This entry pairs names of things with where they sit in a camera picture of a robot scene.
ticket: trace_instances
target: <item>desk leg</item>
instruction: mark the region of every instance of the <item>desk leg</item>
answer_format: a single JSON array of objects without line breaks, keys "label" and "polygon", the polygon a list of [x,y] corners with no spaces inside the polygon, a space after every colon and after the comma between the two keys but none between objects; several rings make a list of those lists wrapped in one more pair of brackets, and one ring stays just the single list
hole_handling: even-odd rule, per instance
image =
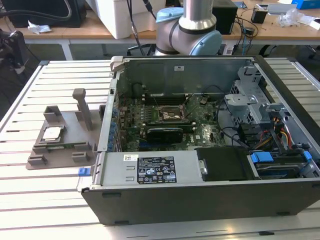
[{"label": "desk leg", "polygon": [[63,39],[63,40],[59,41],[59,44],[62,47],[64,56],[65,56],[65,60],[72,61],[74,58],[72,56],[71,49],[70,49],[70,41],[68,39]]},{"label": "desk leg", "polygon": [[102,47],[102,53],[104,56],[108,55],[108,51],[107,51],[107,45],[106,44],[101,44]]}]

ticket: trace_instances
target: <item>slotted metal table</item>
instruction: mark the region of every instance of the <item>slotted metal table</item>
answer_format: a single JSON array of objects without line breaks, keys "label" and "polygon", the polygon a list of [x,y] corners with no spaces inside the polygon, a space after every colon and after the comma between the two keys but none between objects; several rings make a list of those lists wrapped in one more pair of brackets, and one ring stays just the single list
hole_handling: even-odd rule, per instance
[{"label": "slotted metal table", "polygon": [[[285,58],[267,61],[319,124],[316,80],[296,62]],[[42,127],[46,106],[75,111],[72,92],[85,88],[89,108],[98,109],[106,102],[111,79],[108,60],[51,61],[38,66],[0,123],[0,239],[320,238],[320,201],[296,216],[104,226],[77,191],[91,181],[91,177],[78,177],[78,167],[27,170],[25,165]],[[170,214],[170,209],[163,211]],[[274,235],[265,236],[263,231]]]}]

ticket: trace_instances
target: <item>power supply label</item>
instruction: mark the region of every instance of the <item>power supply label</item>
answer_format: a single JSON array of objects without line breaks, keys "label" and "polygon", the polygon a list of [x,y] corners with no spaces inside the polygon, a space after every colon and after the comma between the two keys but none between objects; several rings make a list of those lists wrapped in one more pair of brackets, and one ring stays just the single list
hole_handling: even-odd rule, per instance
[{"label": "power supply label", "polygon": [[137,182],[139,184],[176,183],[177,175],[174,157],[139,157]]}]

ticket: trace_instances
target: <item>floor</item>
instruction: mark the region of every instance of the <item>floor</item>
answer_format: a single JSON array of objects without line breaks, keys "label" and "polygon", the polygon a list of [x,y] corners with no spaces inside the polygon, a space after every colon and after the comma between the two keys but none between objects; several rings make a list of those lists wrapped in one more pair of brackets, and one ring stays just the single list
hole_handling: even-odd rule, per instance
[{"label": "floor", "polygon": [[[107,44],[108,55],[104,56],[102,53],[102,47],[100,44],[74,44],[71,46],[73,58],[75,60],[101,60],[110,59],[112,56],[125,56],[127,54],[127,48],[134,46],[134,44]],[[33,44],[28,45],[31,52],[39,60],[65,60],[63,50],[60,45],[54,44]],[[249,50],[248,55],[257,55],[262,48],[262,45],[254,45]],[[239,48],[235,55],[241,55],[242,49]],[[29,60],[26,64],[25,74],[26,78],[32,75],[34,69],[38,65],[38,60],[32,56],[29,52]],[[269,57],[293,57],[300,64],[302,64],[315,78],[320,79],[320,53],[313,59],[309,59],[308,56],[311,54],[310,50],[305,46],[294,46],[294,45],[282,45],[273,49]],[[140,51],[135,50],[132,52],[133,56],[139,56]],[[24,82],[15,81],[14,83],[8,83],[8,79],[4,75],[0,76],[0,119],[3,118],[11,103],[15,100],[19,91],[22,89]]]}]

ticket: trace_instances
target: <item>white paper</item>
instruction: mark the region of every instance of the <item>white paper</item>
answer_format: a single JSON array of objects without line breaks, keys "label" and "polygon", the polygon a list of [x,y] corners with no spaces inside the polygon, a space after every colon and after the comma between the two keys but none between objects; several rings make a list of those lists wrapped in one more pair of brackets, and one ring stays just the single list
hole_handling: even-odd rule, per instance
[{"label": "white paper", "polygon": [[315,20],[316,18],[313,17],[313,16],[306,16],[304,15],[303,17],[301,17],[299,20],[298,20],[298,23],[301,23],[301,24],[305,24],[305,25],[309,25],[313,20]]},{"label": "white paper", "polygon": [[291,4],[292,0],[279,0],[278,3],[280,3],[280,4]]},{"label": "white paper", "polygon": [[52,31],[48,25],[36,25],[31,23],[30,21],[28,21],[28,23],[29,23],[28,29],[34,34],[39,35],[40,33],[47,33]]}]

